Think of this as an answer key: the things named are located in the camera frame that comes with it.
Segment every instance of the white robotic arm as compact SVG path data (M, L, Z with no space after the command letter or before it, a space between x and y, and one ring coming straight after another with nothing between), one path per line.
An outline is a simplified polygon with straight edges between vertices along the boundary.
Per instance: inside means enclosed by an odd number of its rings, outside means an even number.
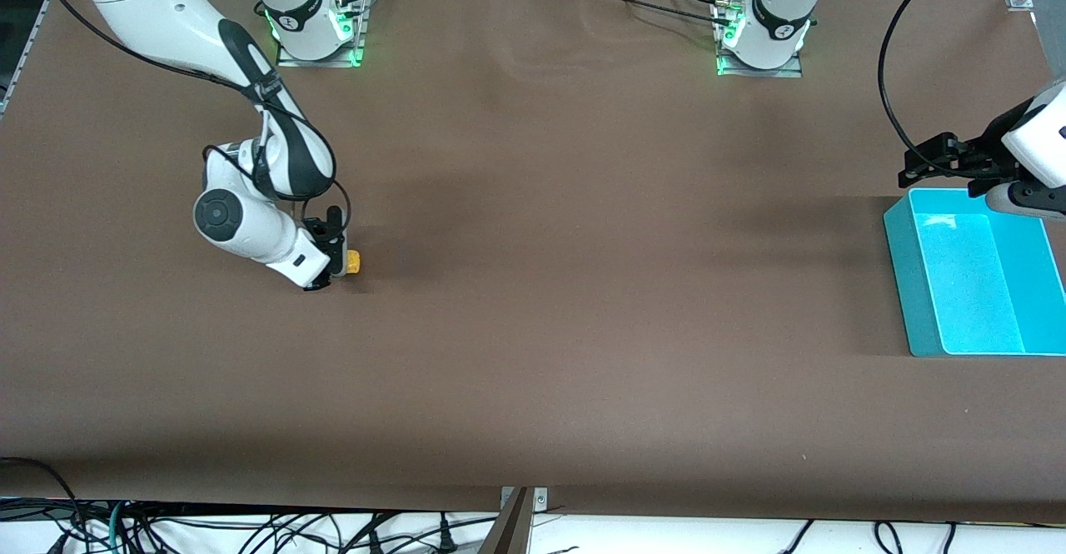
M936 176L971 178L970 196L1013 215L1066 221L1066 82L995 118L983 135L940 133L906 152L900 186Z
M274 201L309 200L329 190L333 152L252 36L207 0L93 2L133 51L240 87L263 115L259 136L209 148L196 228L221 249L263 262L302 288L319 288L330 257Z
M749 67L782 67L803 47L818 0L730 0L736 3L722 46Z
M353 38L352 23L340 22L345 0L262 0L278 42L297 60L333 54Z

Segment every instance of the yellow object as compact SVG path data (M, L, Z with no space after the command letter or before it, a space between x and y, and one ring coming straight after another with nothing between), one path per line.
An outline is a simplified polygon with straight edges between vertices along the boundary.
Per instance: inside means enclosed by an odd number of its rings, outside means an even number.
M358 250L348 250L348 270L346 274L357 274L359 273L359 265L361 264L361 259L359 258Z

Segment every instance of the brown table surface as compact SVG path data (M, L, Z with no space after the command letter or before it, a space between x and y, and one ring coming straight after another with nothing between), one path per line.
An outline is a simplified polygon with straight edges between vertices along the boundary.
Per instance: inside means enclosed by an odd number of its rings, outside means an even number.
M53 5L0 125L2 451L90 498L1066 519L1066 360L907 354L899 2L822 0L766 80L617 1L381 0L365 67L282 71L365 258L317 293L194 231L252 108ZM1049 74L1003 0L916 0L888 79L921 141ZM28 477L0 491L54 492Z

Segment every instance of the teal cable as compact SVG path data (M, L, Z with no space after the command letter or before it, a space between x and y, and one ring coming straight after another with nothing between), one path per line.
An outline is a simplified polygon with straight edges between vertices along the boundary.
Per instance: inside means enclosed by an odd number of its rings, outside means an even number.
M115 533L118 528L118 511L122 507L122 502L115 504L115 507L111 509L111 519L108 521L108 541L111 542L112 552L118 550L118 538Z

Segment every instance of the white floor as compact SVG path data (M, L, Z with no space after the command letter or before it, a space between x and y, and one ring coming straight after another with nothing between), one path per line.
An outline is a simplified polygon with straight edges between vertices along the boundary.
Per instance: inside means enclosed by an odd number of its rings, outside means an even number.
M452 522L475 519L491 514L450 514ZM213 518L212 521L249 523L258 525L265 517ZM338 517L344 539L369 520L367 515ZM438 514L404 514L382 526L381 539L399 534L419 534L437 528ZM575 548L575 554L624 553L700 553L700 554L778 554L788 548L802 521L730 520L730 519L668 519L637 517L591 517L540 515L534 520L530 554L559 554ZM796 554L878 554L873 538L872 523L854 521L819 521L805 536ZM948 535L947 525L897 523L903 550L906 554L940 554ZM236 554L251 535L245 531L217 531L163 525L163 537L180 554ZM487 534L489 523L461 527L452 531L457 544L470 544L462 552L475 552L475 545ZM107 535L107 527L95 527ZM336 531L324 521L310 527L310 532L336 543ZM0 523L0 554L43 554L54 543L59 531L49 521ZM887 532L890 549L894 550ZM437 543L436 536L426 538ZM385 552L401 542L385 543ZM266 543L260 553L273 550ZM404 553L429 552L425 545L415 544ZM286 554L318 554L322 545L296 541L281 550ZM66 552L84 552L81 544L68 543ZM960 525L952 543L951 554L1062 554L1066 552L1066 529L1036 527L1004 527L989 525ZM356 550L366 554L366 550Z

